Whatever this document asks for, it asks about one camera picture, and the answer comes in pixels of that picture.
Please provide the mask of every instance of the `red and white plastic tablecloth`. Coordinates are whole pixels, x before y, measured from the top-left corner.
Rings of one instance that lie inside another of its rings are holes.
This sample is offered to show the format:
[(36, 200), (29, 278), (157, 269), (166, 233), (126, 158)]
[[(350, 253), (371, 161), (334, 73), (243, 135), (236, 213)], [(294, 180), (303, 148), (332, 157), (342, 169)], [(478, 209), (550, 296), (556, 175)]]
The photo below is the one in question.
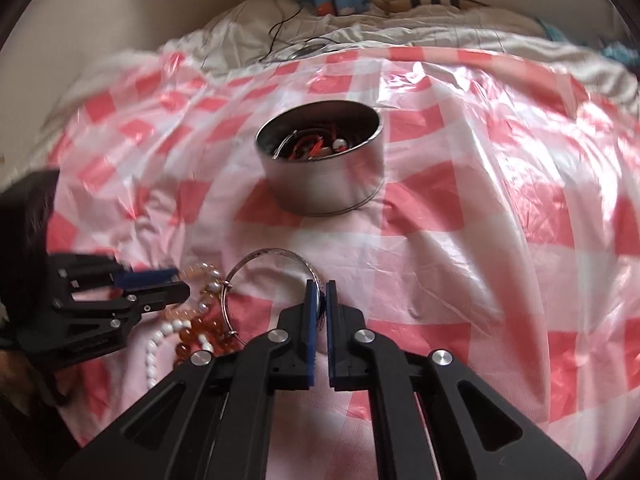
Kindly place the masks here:
[[(274, 202), (254, 136), (326, 99), (380, 112), (386, 184), (357, 211), (300, 218)], [(453, 351), (594, 478), (640, 415), (639, 136), (568, 74), (504, 54), (345, 50), (225, 82), (162, 54), (67, 123), (49, 249), (223, 270), (257, 248), (296, 251), (371, 329)], [(300, 300), (304, 274), (292, 292), (298, 276), (277, 265), (234, 289), (245, 337)], [(81, 366), (62, 410), (81, 443), (144, 394), (158, 324), (145, 318), (127, 349)], [(278, 394), (268, 478), (375, 478), (366, 394), (329, 388), (319, 339), (316, 387)]]

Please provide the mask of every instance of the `metal screw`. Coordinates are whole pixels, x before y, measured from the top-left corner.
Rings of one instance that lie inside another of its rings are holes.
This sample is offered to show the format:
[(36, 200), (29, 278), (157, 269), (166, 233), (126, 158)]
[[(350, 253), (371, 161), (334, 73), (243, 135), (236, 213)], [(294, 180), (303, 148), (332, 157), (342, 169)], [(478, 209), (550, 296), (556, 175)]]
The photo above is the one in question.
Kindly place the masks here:
[(446, 350), (436, 350), (432, 355), (433, 362), (440, 366), (450, 365), (453, 361), (453, 355)]
[(289, 339), (289, 332), (281, 328), (276, 328), (267, 334), (267, 338), (269, 338), (269, 341), (272, 343), (284, 343)]
[(208, 365), (211, 362), (211, 354), (206, 350), (198, 350), (191, 355), (191, 362), (196, 366)]
[(376, 335), (371, 330), (367, 330), (366, 328), (363, 328), (362, 330), (358, 330), (353, 335), (353, 338), (358, 343), (371, 343), (376, 338)]

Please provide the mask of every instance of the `silver container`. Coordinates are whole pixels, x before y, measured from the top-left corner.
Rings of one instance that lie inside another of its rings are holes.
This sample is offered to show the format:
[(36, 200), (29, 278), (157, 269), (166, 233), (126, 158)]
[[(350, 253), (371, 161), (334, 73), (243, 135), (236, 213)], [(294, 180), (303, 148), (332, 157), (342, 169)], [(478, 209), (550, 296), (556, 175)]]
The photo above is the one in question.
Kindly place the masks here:
[[(360, 142), (316, 160), (273, 158), (289, 134), (315, 123), (335, 123)], [(356, 209), (373, 198), (384, 180), (382, 120), (361, 103), (321, 101), (293, 108), (266, 123), (255, 145), (276, 200), (297, 215), (330, 216)]]

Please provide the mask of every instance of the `metal bangle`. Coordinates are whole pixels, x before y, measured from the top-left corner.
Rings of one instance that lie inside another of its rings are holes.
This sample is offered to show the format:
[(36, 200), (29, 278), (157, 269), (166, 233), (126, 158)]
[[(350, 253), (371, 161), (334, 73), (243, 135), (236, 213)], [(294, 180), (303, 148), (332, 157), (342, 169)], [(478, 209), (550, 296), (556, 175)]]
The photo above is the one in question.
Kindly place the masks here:
[(228, 292), (232, 287), (231, 280), (238, 273), (238, 270), (242, 269), (242, 267), (244, 267), (251, 260), (255, 260), (260, 256), (264, 256), (265, 254), (279, 254), (280, 256), (286, 256), (291, 260), (295, 260), (303, 264), (306, 267), (306, 270), (309, 271), (309, 274), (311, 274), (311, 279), (314, 280), (314, 283), (318, 288), (318, 293), (320, 294), (322, 291), (322, 288), (320, 286), (320, 279), (318, 278), (318, 274), (316, 273), (314, 268), (302, 256), (294, 253), (293, 251), (288, 251), (286, 249), (278, 249), (278, 248), (267, 248), (267, 249), (258, 249), (257, 251), (254, 251), (253, 253), (250, 253), (247, 256), (245, 256), (242, 260), (236, 263), (233, 269), (229, 271), (228, 275), (225, 278), (225, 281), (222, 283), (222, 291), (220, 292), (220, 306), (222, 308), (222, 317), (225, 320), (225, 324), (228, 329), (226, 333), (229, 335), (233, 335), (243, 345), (246, 345), (246, 342), (238, 335), (238, 331), (234, 330), (234, 328), (231, 326), (231, 320), (229, 319)]

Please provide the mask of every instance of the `checkered tablecloth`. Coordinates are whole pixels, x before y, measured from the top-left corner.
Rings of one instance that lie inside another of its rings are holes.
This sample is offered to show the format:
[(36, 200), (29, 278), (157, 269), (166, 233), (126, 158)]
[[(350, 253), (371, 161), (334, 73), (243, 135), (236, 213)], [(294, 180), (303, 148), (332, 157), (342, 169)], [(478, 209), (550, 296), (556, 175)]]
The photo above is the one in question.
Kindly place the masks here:
[[(300, 218), (276, 206), (253, 140), (325, 99), (380, 112), (386, 184), (358, 211)], [(371, 329), (452, 350), (594, 478), (640, 415), (639, 134), (571, 76), (503, 54), (345, 50), (225, 82), (162, 54), (66, 125), (50, 154), (62, 172), (49, 249), (223, 270), (257, 248), (296, 251)], [(234, 289), (246, 337), (300, 301), (303, 272), (280, 264)], [(63, 410), (80, 442), (145, 392), (157, 324), (82, 365)], [(317, 386), (276, 399), (268, 478), (375, 478), (366, 394), (329, 388), (319, 339)], [(174, 344), (159, 349), (161, 375)]]

